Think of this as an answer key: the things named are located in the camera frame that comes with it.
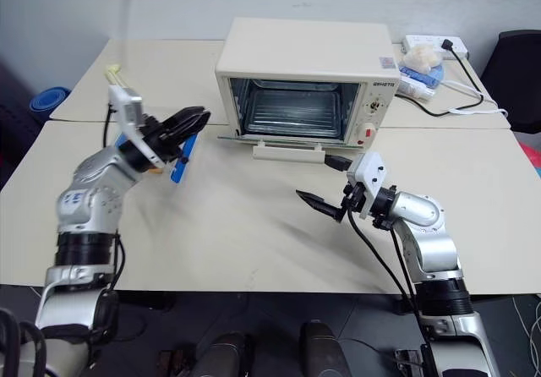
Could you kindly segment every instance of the toaster oven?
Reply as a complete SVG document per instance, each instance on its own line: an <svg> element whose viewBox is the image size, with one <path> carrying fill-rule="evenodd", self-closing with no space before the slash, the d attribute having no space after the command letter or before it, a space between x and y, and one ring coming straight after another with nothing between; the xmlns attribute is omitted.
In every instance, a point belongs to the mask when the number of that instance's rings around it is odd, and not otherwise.
<svg viewBox="0 0 541 377"><path fill-rule="evenodd" d="M256 158L323 161L325 147L370 147L400 73L384 25L236 18L216 79L228 139Z"/></svg>

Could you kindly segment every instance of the blue object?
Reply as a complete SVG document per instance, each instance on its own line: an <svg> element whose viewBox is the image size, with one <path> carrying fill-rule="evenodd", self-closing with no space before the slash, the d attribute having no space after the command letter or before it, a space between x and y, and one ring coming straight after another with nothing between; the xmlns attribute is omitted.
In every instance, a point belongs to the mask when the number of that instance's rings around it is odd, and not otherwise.
<svg viewBox="0 0 541 377"><path fill-rule="evenodd" d="M51 113L69 95L70 90L64 87L52 87L32 98L30 110L42 121L45 122Z"/></svg>
<svg viewBox="0 0 541 377"><path fill-rule="evenodd" d="M189 155L192 154L192 149L195 145L195 140L197 139L197 134L192 134L183 144L183 153L178 158L177 164L175 165L175 168L172 169L171 172L171 180L174 183L180 183L180 179L183 176L184 169L186 168L186 164L188 163L183 162L185 159L189 158Z"/></svg>
<svg viewBox="0 0 541 377"><path fill-rule="evenodd" d="M175 164L175 167L172 169L172 172L171 172L171 180L174 183L180 183L180 179L182 178L186 165L188 164L187 161L186 162L183 162L183 161L186 159L189 159L189 155L192 154L192 150L194 149L196 139L197 139L197 134L193 134L183 143L182 153L180 153L177 159L177 163ZM120 136L118 136L117 141L115 142L115 146L116 147L120 146L126 140L128 140L126 135L120 134Z"/></svg>
<svg viewBox="0 0 541 377"><path fill-rule="evenodd" d="M406 66L400 67L400 72L405 74L410 79L415 79L422 83L425 83L427 87L434 89L438 86L443 79L443 66L440 64L436 67L432 67L428 74L421 74Z"/></svg>
<svg viewBox="0 0 541 377"><path fill-rule="evenodd" d="M124 143L126 140L128 140L128 138L126 137L125 134L120 134L120 136L118 136L118 139L117 141L115 142L115 146L118 147L120 146L122 143Z"/></svg>

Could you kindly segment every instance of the bottle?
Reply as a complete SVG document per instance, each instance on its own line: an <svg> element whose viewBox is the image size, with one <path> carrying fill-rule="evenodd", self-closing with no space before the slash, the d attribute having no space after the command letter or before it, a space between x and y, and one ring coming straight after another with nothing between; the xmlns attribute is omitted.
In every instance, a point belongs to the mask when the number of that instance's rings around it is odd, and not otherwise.
<svg viewBox="0 0 541 377"><path fill-rule="evenodd" d="M435 91L427 87L426 84L421 83L416 79L410 79L404 74L401 74L398 92L405 96L420 98L426 101L430 101L435 94Z"/></svg>

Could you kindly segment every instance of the black chair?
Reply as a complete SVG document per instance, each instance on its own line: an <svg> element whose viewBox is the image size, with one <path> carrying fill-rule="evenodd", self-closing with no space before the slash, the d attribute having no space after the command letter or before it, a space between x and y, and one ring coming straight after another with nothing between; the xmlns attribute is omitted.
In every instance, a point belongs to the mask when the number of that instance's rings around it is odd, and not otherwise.
<svg viewBox="0 0 541 377"><path fill-rule="evenodd" d="M501 32L481 81L511 130L541 132L541 30Z"/></svg>

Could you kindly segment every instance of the white table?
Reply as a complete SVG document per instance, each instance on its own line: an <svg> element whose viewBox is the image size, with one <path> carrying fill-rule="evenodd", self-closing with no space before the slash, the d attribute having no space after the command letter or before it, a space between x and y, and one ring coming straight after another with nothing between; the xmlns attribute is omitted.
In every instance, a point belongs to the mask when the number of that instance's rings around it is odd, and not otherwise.
<svg viewBox="0 0 541 377"><path fill-rule="evenodd" d="M56 251L56 199L100 148L101 130L99 123L47 123L0 193L0 283L43 283ZM147 174L126 196L120 231L128 258L119 288L396 292L345 221L295 194L339 204L344 173L254 161L249 146L216 138L224 130L205 129L179 185ZM445 207L471 293L541 291L541 181L510 131L383 128L373 150L388 167L387 185L432 195ZM359 225L399 274L389 234L370 221Z"/></svg>
<svg viewBox="0 0 541 377"><path fill-rule="evenodd" d="M107 105L107 65L119 63L128 85L144 98L145 111L158 119L169 117L182 107L202 105L212 111L211 123L227 124L214 67L222 41L109 41L68 99L52 113L52 118L77 122L103 122ZM396 57L402 57L395 46ZM481 85L470 64L470 74ZM456 61L444 61L445 78L470 84ZM440 85L427 108L441 112L475 102L475 98ZM495 109L484 102L477 109ZM395 99L382 128L509 128L501 114L431 117L407 101Z"/></svg>

